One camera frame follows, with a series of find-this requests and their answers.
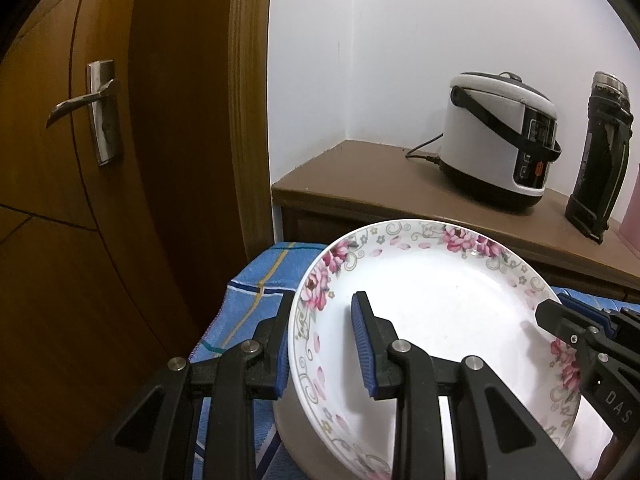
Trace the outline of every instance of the black cable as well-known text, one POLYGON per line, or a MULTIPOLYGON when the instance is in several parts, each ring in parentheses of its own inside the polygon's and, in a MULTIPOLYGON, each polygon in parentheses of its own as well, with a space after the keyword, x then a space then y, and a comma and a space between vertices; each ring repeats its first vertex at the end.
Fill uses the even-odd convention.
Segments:
POLYGON ((418 146, 416 146, 415 148, 412 148, 408 152, 406 152, 404 154, 404 158, 421 158, 423 160, 428 160, 429 162, 433 162, 434 164, 439 164, 440 163, 440 157, 437 156, 437 155, 412 155, 412 153, 415 152, 416 150, 419 150, 420 148, 423 148, 427 144, 431 144, 432 142, 435 142, 436 140, 438 140, 443 135, 444 134, 440 134, 439 136, 433 137, 433 139, 427 140, 427 142, 423 142, 422 144, 418 144, 418 146))

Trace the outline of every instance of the metal pin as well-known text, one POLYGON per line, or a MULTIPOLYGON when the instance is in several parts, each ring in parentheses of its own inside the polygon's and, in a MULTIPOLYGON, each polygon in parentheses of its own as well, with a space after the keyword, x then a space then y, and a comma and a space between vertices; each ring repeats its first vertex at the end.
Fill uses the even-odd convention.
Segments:
POLYGON ((405 353, 411 350, 411 343, 405 341, 404 339, 396 339, 391 343, 391 348, 393 348, 396 352, 405 353))
POLYGON ((187 361, 184 360, 184 357, 172 357, 166 365, 169 367, 169 370, 179 372, 187 365, 187 361))
POLYGON ((477 355, 470 355, 465 359, 465 365, 467 365, 472 370, 479 370, 484 366, 484 361, 482 361, 482 359, 477 355))
POLYGON ((246 341, 242 341, 242 343, 240 343, 240 349, 245 354, 254 354, 260 349, 260 343, 258 343, 254 339, 247 339, 246 341))

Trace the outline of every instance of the wooden door frame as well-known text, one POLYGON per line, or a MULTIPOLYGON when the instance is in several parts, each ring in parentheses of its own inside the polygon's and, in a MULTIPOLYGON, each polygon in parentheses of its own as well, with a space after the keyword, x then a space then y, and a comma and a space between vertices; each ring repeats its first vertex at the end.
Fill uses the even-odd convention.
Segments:
POLYGON ((231 0, 229 11, 231 150, 248 260, 274 241, 267 130, 269 2, 231 0))

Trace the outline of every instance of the floral pattern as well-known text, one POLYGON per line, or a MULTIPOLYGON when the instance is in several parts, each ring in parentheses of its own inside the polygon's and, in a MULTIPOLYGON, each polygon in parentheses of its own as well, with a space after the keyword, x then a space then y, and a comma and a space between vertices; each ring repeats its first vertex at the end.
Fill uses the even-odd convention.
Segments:
MULTIPOLYGON (((300 399, 306 401, 316 418, 313 426, 327 436, 336 455, 361 478, 390 480, 391 469, 380 457, 365 453, 353 441, 348 421, 332 412, 327 400, 331 390, 326 389, 324 370, 313 362, 321 348, 320 336, 313 330, 316 317, 322 316, 328 301, 335 297, 331 290, 332 280, 339 279, 342 272, 355 269, 361 259, 376 258, 385 251, 429 250, 433 244, 445 245, 447 251, 459 254, 465 260, 484 260, 487 269, 503 275, 510 287, 523 294, 523 300, 531 310, 551 295, 535 271, 505 247, 460 226, 427 221, 386 222, 354 232, 328 248, 308 271, 300 287, 291 318, 295 342, 289 346, 290 364, 292 373, 298 378, 294 383, 300 399)), ((558 424, 557 417, 551 417, 556 422, 553 426, 547 424, 548 417, 544 415, 540 422, 560 445, 577 413, 580 370, 575 361, 575 350, 559 339, 550 344, 550 353, 553 357, 550 367, 558 368, 558 382, 549 393, 549 413, 559 412, 564 420, 558 424)))

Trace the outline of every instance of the plaid tablecloth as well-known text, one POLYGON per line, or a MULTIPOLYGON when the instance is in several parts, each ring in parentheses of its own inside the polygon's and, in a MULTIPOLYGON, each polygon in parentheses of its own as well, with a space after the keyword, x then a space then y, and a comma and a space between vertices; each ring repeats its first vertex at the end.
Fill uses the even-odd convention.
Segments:
MULTIPOLYGON (((249 339, 261 319, 276 315, 284 290, 296 290, 307 267, 324 249, 321 244, 279 243, 264 251, 227 286, 225 301, 204 336, 191 352, 191 362, 217 357, 227 348, 249 339)), ((640 305, 597 298, 575 290, 556 288, 597 308, 619 310, 640 305)), ((193 480, 202 478, 202 454, 207 439, 209 404, 204 402, 194 457, 193 480)), ((255 462, 258 480, 307 480, 284 449, 273 421, 270 400, 254 402, 255 462)))

